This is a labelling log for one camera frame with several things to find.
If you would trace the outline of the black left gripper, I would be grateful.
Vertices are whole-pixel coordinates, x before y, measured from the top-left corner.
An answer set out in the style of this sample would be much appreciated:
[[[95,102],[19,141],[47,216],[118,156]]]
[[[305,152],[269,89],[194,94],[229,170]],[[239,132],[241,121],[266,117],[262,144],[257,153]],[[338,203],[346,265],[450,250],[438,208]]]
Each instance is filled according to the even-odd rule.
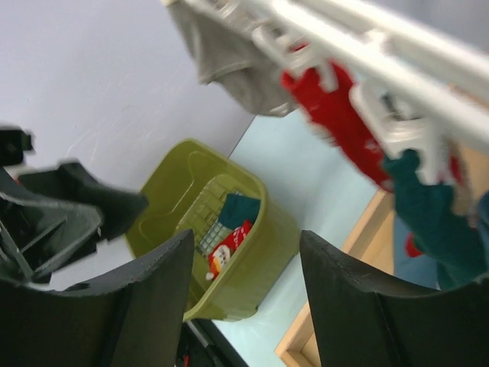
[[[47,283],[99,242],[124,235],[148,200],[98,181],[78,161],[11,176],[33,149],[31,133],[1,127],[1,275]]]

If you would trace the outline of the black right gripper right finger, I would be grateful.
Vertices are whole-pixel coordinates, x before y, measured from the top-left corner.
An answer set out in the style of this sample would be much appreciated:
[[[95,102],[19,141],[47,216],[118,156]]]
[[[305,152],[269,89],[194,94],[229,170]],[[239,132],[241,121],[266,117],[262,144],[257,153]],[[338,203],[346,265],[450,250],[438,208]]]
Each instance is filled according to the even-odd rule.
[[[323,366],[486,366],[488,276],[450,291],[403,281],[310,230],[300,258]]]

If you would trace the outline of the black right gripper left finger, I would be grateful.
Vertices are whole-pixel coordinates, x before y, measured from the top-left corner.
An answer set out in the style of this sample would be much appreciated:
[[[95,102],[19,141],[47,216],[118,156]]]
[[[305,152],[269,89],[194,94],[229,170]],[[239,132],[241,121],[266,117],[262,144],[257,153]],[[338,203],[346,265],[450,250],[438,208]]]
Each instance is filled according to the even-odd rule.
[[[193,266],[186,230],[65,291],[1,279],[3,366],[172,366]]]

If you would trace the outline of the red santa christmas sock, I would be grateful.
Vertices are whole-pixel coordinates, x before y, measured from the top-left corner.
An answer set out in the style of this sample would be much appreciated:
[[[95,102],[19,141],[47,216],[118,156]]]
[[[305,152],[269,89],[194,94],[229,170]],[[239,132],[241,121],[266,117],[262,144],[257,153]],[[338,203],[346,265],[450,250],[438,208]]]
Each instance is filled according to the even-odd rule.
[[[208,256],[209,270],[206,273],[207,281],[213,281],[219,276],[222,269],[251,231],[252,226],[253,224],[249,220],[245,220],[241,226],[234,229],[213,249]]]

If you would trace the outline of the dark green christmas sock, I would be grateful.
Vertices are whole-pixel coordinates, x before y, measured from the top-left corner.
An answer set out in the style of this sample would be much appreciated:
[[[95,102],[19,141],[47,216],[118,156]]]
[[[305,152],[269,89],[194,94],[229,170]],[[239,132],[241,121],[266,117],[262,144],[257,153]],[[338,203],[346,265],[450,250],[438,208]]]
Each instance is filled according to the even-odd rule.
[[[448,290],[487,272],[483,240],[464,216],[452,212],[454,188],[424,185],[417,175],[416,151],[384,157],[383,169],[393,181],[394,209],[413,234],[415,248],[436,262],[439,288]]]

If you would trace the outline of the white plastic clip hanger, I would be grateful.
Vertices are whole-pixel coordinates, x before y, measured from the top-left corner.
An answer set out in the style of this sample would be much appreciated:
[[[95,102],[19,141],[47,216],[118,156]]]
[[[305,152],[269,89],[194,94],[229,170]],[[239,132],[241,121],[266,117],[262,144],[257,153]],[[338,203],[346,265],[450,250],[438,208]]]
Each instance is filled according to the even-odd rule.
[[[294,73],[315,67],[338,80],[333,57],[364,75],[351,101],[384,151],[422,153],[419,178],[435,182],[439,137],[488,150],[488,57],[423,24],[365,1],[191,1],[191,9],[253,40]]]

